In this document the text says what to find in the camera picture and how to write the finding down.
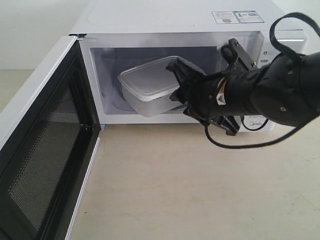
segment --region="microwave door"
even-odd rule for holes
[[[68,236],[99,132],[80,44],[65,36],[0,113],[0,239]]]

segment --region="warning label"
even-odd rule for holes
[[[217,24],[239,24],[233,11],[212,11],[212,15]]]
[[[256,11],[234,11],[234,14],[242,24],[264,23]]]

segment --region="food container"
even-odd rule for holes
[[[180,102],[169,99],[179,84],[175,75],[166,70],[169,63],[177,58],[204,72],[181,57],[168,56],[128,69],[118,76],[124,99],[137,113],[144,117],[154,117],[181,106]]]

